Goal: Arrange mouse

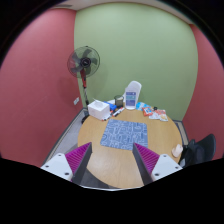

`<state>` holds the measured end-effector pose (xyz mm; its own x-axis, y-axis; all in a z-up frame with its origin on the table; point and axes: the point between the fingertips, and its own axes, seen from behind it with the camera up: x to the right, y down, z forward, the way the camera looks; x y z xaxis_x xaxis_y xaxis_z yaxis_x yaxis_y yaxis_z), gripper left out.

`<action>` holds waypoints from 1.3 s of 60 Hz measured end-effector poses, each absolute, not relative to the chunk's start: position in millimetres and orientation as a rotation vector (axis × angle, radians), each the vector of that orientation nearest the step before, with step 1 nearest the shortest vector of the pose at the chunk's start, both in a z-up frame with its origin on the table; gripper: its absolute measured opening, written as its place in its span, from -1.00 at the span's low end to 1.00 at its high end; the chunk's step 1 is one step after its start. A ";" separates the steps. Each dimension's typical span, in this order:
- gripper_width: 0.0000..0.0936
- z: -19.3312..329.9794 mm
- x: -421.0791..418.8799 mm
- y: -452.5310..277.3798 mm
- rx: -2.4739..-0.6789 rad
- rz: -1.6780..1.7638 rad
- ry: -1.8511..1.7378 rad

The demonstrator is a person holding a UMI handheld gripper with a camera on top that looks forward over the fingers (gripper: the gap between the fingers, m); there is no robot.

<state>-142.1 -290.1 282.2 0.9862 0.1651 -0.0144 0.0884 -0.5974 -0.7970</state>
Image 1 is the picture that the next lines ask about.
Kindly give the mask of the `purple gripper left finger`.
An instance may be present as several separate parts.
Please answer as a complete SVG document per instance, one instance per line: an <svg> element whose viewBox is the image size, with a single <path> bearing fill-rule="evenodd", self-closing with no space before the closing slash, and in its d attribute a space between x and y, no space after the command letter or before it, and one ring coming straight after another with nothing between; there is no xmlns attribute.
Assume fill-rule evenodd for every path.
<svg viewBox="0 0 224 224"><path fill-rule="evenodd" d="M92 143L89 142L66 154L56 154L42 166L42 169L79 185L91 154Z"/></svg>

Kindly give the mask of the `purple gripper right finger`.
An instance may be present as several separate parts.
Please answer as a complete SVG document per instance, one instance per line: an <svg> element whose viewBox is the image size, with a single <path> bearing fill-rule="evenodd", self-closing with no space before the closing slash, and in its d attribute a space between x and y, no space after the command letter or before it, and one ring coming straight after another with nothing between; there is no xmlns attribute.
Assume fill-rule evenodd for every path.
<svg viewBox="0 0 224 224"><path fill-rule="evenodd" d="M180 171L182 167L169 155L158 155L154 151L137 143L133 144L132 153L136 160L144 185Z"/></svg>

